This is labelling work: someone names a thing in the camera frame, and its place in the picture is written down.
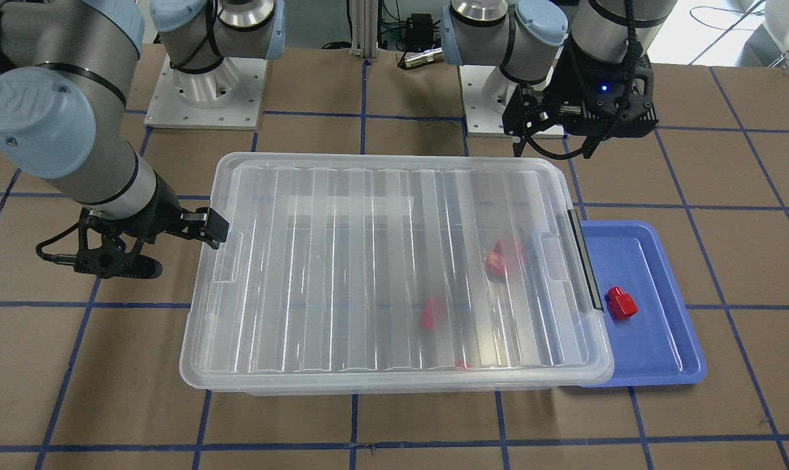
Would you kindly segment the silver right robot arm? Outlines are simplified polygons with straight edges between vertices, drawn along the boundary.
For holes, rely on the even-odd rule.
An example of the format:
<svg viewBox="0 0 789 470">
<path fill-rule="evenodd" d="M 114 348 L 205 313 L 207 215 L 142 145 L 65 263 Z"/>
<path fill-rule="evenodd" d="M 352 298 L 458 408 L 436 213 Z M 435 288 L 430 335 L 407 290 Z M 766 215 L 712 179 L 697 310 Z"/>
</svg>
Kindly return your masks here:
<svg viewBox="0 0 789 470">
<path fill-rule="evenodd" d="M 40 259 L 99 279 L 155 279 L 161 233 L 218 249 L 229 223 L 176 192 L 122 138 L 146 22 L 134 1 L 0 1 L 0 153 L 81 205 Z"/>
</svg>

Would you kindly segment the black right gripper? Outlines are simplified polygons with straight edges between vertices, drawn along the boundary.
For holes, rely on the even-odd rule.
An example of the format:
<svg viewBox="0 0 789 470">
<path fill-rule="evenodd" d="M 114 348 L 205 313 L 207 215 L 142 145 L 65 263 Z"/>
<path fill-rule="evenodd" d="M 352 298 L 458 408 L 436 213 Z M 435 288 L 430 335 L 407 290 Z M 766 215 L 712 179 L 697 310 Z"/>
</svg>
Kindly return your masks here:
<svg viewBox="0 0 789 470">
<path fill-rule="evenodd" d="M 156 279 L 162 264 L 142 253 L 164 232 L 183 230 L 186 239 L 218 250 L 227 241 L 229 223 L 214 208 L 189 211 L 169 189 L 159 189 L 136 214 L 108 219 L 84 209 L 78 221 L 78 250 L 73 256 L 75 272 L 99 279 Z"/>
</svg>

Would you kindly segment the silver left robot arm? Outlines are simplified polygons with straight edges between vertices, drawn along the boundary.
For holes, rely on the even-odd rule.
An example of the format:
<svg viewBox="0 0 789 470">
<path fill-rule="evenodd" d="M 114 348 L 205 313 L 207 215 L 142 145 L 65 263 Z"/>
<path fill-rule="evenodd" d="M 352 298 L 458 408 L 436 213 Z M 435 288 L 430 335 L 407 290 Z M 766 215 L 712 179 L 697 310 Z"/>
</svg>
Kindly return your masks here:
<svg viewBox="0 0 789 470">
<path fill-rule="evenodd" d="M 445 62 L 492 67 L 515 157 L 590 159 L 612 138 L 643 138 L 659 122 L 647 47 L 674 1 L 451 1 L 440 39 Z"/>
</svg>

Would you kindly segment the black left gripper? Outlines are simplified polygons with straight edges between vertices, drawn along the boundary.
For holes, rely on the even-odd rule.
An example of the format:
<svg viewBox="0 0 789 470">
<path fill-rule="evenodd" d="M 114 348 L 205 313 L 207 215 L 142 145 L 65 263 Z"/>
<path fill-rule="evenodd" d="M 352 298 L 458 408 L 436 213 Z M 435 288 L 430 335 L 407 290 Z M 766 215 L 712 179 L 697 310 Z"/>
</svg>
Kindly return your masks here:
<svg viewBox="0 0 789 470">
<path fill-rule="evenodd" d="M 647 54 L 634 63 L 626 110 L 616 117 L 627 89 L 627 65 L 627 59 L 607 63 L 582 50 L 564 50 L 546 89 L 537 92 L 526 84 L 517 86 L 503 113 L 504 133 L 513 137 L 514 157 L 522 157 L 531 134 L 556 125 L 571 136 L 586 136 L 580 148 L 584 159 L 590 159 L 603 143 L 608 125 L 614 125 L 612 138 L 647 136 L 659 124 L 653 66 Z"/>
</svg>

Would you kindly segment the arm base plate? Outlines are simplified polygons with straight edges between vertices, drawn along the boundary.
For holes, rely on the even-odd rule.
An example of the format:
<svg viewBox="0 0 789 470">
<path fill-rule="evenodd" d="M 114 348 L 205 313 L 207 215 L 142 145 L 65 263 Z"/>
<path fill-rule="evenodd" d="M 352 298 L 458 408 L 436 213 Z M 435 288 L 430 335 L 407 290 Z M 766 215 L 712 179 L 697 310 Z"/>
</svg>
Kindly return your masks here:
<svg viewBox="0 0 789 470">
<path fill-rule="evenodd" d="M 468 135 L 507 137 L 502 115 L 516 83 L 507 80 L 498 67 L 481 65 L 459 66 L 459 82 Z"/>
<path fill-rule="evenodd" d="M 170 130 L 254 131 L 259 124 L 268 61 L 227 57 L 204 74 L 170 68 L 167 58 L 144 124 Z"/>
</svg>

